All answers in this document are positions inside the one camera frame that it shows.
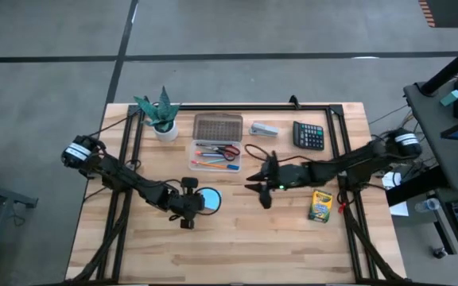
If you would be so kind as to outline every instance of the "wooden tabletop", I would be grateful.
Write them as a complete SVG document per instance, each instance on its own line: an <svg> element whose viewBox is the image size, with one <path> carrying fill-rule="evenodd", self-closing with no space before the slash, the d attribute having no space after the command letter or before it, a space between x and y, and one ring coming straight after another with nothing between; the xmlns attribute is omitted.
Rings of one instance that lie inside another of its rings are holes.
<svg viewBox="0 0 458 286"><path fill-rule="evenodd" d="M353 149L365 145L370 132L359 102L341 103ZM107 106L103 126L126 116L127 104ZM174 142L159 142L151 128L145 126L138 173L149 180L197 177L199 186L221 191L223 203L212 216L196 216L194 230L180 229L180 222L169 222L172 213L161 212L134 193L126 233L120 283L135 284L228 284L228 283L327 283L354 282L351 256L347 246L344 217L334 200L327 223L307 219L312 202L312 188L303 187L272 193L273 206L264 210L258 194L246 189L246 178L255 174L261 161L244 153L241 172L194 172L188 168L188 151L192 142L194 116L199 111L180 111L177 115L179 136ZM243 116L242 144L255 144L279 159L303 155L315 160L332 158L328 124L322 111L236 111ZM323 126L326 136L322 152L299 149L292 144L293 121ZM130 159L135 126L130 136L127 157ZM256 137L248 133L253 122L279 128L278 137ZM107 151L117 156L124 123L101 133ZM344 150L337 119L337 141ZM301 160L291 160L297 164ZM98 180L88 184L87 194L101 188ZM338 193L335 180L320 190ZM111 197L104 191L90 198L81 211L79 226L68 265L67 278L74 277L100 246ZM362 192L371 240L392 269L404 276L394 226L384 192L368 188ZM108 268L112 267L113 244ZM363 247L359 244L363 272L367 272Z"/></svg>

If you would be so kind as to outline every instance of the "calculator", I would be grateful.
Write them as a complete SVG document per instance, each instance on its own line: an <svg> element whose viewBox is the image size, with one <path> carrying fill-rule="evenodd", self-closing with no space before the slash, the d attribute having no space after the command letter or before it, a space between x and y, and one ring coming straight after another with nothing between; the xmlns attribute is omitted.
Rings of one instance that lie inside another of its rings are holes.
<svg viewBox="0 0 458 286"><path fill-rule="evenodd" d="M293 144L303 149L324 150L323 127L294 122Z"/></svg>

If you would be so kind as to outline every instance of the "pen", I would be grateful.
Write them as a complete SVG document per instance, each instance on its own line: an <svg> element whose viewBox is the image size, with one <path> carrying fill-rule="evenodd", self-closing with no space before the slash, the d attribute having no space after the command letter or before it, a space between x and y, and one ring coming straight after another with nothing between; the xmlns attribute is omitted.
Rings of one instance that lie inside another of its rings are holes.
<svg viewBox="0 0 458 286"><path fill-rule="evenodd" d="M239 169L239 166L234 166L234 165L219 165L219 164L209 164L209 163L204 163L204 162L199 162L199 161L196 161L196 160L192 160L192 163L193 164L200 164L200 165L203 165L203 166L207 166L207 167L213 167L213 168L228 168L228 169L231 169L231 170L238 170Z"/></svg>
<svg viewBox="0 0 458 286"><path fill-rule="evenodd" d="M223 158L223 154L220 154L220 153L206 153L206 152L196 151L196 155L202 156L202 157Z"/></svg>
<svg viewBox="0 0 458 286"><path fill-rule="evenodd" d="M224 162L225 160L226 160L225 158L223 158L223 159L217 159L217 160L209 160L209 161L206 162L206 163L213 164L213 163Z"/></svg>

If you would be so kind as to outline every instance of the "desk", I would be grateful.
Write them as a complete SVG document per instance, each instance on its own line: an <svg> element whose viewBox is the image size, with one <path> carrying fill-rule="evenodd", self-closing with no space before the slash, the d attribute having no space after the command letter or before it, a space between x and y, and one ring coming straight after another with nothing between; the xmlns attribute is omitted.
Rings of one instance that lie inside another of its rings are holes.
<svg viewBox="0 0 458 286"><path fill-rule="evenodd" d="M107 106L103 126L126 116L128 105ZM192 141L194 116L199 112L180 111L177 115L179 136L174 142L159 142L145 126L140 144L137 170L151 180L197 177L199 186L215 187L222 192L223 204L213 216L197 216L194 230L182 230L179 220L169 222L171 213L151 207L134 195L122 257L120 283L325 283L354 282L347 245L344 217L337 212L335 201L328 223L306 219L312 200L310 187L276 191L269 210L264 210L258 195L243 187L246 178L256 173L261 161L243 154L240 173L194 172L188 168L188 150ZM353 149L370 139L362 103L344 103L347 130ZM265 150L276 150L279 159L304 155L317 160L332 158L332 147L323 152L299 149L292 144L293 120L323 126L328 132L324 112L314 110L245 110L231 111L243 116L242 144L256 144ZM248 134L253 122L279 128L279 135L255 137ZM335 124L339 133L339 124ZM118 154L123 123L100 135L110 154ZM99 181L87 186L87 195L100 189ZM336 180L320 189L333 195L338 192ZM74 277L98 249L104 232L110 192L89 199L82 208L79 225L68 264L67 278ZM371 240L396 273L405 275L385 193L368 188L362 193ZM108 267L114 263L114 246ZM360 254L363 271L365 257Z"/></svg>
<svg viewBox="0 0 458 286"><path fill-rule="evenodd" d="M417 85L404 88L406 100L411 106L414 117L423 130L427 141L439 163L424 174L413 178L392 190L389 190L388 201L391 206L415 195L436 189L436 197L446 214L448 223L458 241L458 225L448 203L458 201L458 141L441 138L441 132L458 124L452 116L452 107L444 107L439 101L454 89L454 82L446 83L436 96L430 98L422 95ZM440 232L441 239L450 243L447 235Z"/></svg>

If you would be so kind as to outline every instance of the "marker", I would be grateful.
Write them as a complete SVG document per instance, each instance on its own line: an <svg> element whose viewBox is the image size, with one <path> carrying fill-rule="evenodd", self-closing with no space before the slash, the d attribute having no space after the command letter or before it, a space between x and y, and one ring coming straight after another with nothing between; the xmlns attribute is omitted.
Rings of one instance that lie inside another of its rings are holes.
<svg viewBox="0 0 458 286"><path fill-rule="evenodd" d="M197 156L202 156L202 157L216 157L216 158L223 158L223 155L220 153L205 153L201 151L196 151Z"/></svg>
<svg viewBox="0 0 458 286"><path fill-rule="evenodd" d="M199 161L196 161L196 160L192 160L192 163L193 164L200 164L200 165L207 166L207 167L213 167L213 168L228 168L228 169L231 169L231 170L239 170L239 166L235 166L235 165L231 165L231 164L228 164L228 165L224 166L224 165L220 165L220 164L209 164L209 163L199 162Z"/></svg>

